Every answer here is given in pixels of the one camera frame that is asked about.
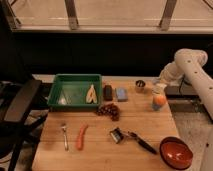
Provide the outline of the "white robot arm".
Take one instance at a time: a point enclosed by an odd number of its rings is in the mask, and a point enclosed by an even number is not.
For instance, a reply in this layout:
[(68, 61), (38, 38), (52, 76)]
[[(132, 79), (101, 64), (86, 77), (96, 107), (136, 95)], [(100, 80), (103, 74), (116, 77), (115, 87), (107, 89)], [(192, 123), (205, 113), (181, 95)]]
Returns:
[(203, 50), (179, 49), (174, 61), (161, 71), (159, 81), (169, 85), (185, 75), (213, 120), (213, 79), (203, 70), (207, 60), (208, 54)]

